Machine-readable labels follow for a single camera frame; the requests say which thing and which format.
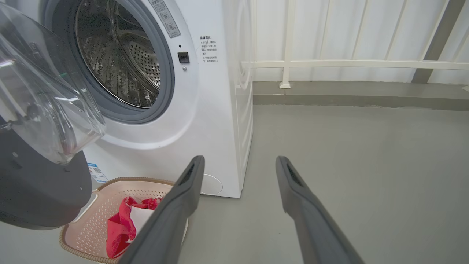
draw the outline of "stainless steel drum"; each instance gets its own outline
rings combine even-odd
[[[114,0],[83,0],[76,40],[85,64],[106,91],[134,107],[152,106],[161,83],[158,59],[126,9]]]

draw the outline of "floor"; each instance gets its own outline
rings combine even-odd
[[[467,262],[469,112],[262,105],[241,199],[201,196],[179,263],[302,263],[278,155],[366,263]],[[0,263],[90,263],[58,236],[0,223]]]

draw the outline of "concrete ledge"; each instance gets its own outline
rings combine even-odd
[[[424,108],[469,111],[463,85],[384,82],[255,82],[254,104]]]

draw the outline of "white wall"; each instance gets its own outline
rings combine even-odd
[[[252,1],[256,12],[255,61],[283,61],[288,0]],[[365,0],[296,0],[291,59],[422,60],[446,0],[407,0],[390,45],[403,3],[404,0],[368,0],[364,12]],[[469,62],[468,33],[467,1],[440,60]],[[281,81],[282,72],[283,68],[258,68],[254,80]],[[415,69],[406,68],[290,68],[289,80],[410,82],[414,72]],[[429,82],[469,84],[469,72],[434,70]]]

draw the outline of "red cloth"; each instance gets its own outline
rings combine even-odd
[[[116,258],[122,255],[130,245],[126,241],[135,239],[136,229],[130,218],[132,206],[155,210],[160,201],[161,198],[150,198],[139,204],[130,196],[122,200],[119,212],[107,220],[106,253],[108,257]]]

